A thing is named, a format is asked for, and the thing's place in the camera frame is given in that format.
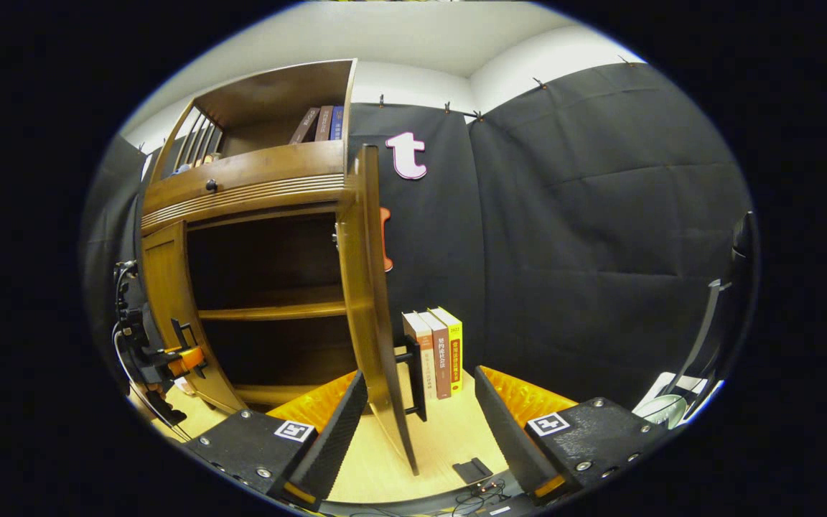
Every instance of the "cabinet door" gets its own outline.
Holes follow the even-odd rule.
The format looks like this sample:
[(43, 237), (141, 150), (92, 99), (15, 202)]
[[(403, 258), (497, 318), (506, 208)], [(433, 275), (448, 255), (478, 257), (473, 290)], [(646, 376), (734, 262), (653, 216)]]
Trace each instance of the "cabinet door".
[(186, 220), (180, 220), (142, 239), (142, 275), (151, 315), (162, 335), (164, 346), (169, 349), (179, 346), (177, 334), (171, 324), (171, 318), (174, 318), (181, 325), (190, 323), (193, 336), (185, 330), (184, 337), (191, 346), (194, 344), (190, 342), (191, 338), (196, 338), (196, 344), (203, 349), (207, 363), (203, 374), (206, 378), (188, 373), (187, 382), (194, 387), (201, 399), (219, 409), (230, 413), (244, 409), (246, 406), (220, 369), (219, 361), (212, 353), (197, 316), (197, 304), (190, 285), (190, 266), (187, 265)]
[(381, 245), (378, 213), (378, 147), (365, 145), (345, 180), (337, 209), (337, 249), (347, 302), (347, 319), (357, 364), (368, 389), (368, 403), (387, 438), (418, 474), (401, 401), (401, 383)]

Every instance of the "cabinet drawer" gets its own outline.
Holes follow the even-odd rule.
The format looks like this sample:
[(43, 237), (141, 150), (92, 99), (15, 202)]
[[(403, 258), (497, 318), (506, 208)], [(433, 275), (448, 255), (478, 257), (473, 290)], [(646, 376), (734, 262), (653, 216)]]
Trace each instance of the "cabinet drawer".
[[(305, 144), (279, 145), (184, 171), (154, 183), (145, 191), (142, 215), (200, 197), (220, 196), (239, 187), (300, 177), (342, 174), (345, 170), (344, 143), (308, 141)], [(207, 190), (207, 181), (215, 180), (217, 189)]]

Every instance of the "yellow book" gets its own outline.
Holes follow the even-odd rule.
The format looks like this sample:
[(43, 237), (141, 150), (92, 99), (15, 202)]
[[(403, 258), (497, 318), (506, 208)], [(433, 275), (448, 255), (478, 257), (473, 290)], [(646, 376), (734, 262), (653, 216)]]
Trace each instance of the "yellow book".
[(449, 328), (449, 355), (451, 356), (452, 395), (462, 392), (462, 368), (464, 367), (464, 348), (462, 346), (462, 321), (442, 307), (429, 309), (437, 320)]

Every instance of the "white book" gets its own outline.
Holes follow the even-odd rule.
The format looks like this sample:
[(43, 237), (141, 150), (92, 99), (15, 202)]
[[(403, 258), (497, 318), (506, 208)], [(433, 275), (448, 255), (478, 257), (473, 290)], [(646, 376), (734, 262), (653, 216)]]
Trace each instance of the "white book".
[(424, 399), (436, 399), (436, 363), (433, 358), (433, 330), (416, 312), (401, 313), (404, 334), (413, 337), (420, 345), (420, 364), (423, 372)]

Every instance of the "book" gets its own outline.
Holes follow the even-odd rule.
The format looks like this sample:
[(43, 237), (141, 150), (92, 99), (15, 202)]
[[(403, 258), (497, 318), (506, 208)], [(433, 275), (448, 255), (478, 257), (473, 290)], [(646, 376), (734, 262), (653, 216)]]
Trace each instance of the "book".
[(340, 140), (344, 135), (344, 107), (335, 106), (331, 114), (331, 140)]
[(309, 141), (312, 124), (314, 124), (315, 118), (318, 118), (319, 111), (321, 111), (321, 108), (308, 108), (308, 111), (302, 118), (302, 123), (299, 124), (299, 127), (296, 128), (296, 131), (292, 134), (292, 138), (289, 140), (290, 144), (301, 144), (303, 141)]
[(451, 361), (449, 360), (449, 328), (442, 324), (433, 314), (417, 313), (433, 331), (433, 358), (436, 364), (436, 398), (448, 399), (452, 396)]
[(404, 334), (413, 337), (420, 345), (420, 364), (423, 372), (423, 395), (426, 400), (436, 399), (436, 359), (433, 357), (433, 330), (420, 315), (401, 313)]
[(462, 385), (462, 364), (464, 360), (464, 348), (462, 347), (462, 321), (442, 307), (429, 309), (439, 321), (449, 328), (449, 362), (451, 366), (450, 382), (452, 395), (461, 393)]
[(331, 137), (331, 112), (333, 111), (332, 106), (321, 107), (321, 112), (318, 114), (318, 131), (314, 133), (315, 141), (329, 140)]

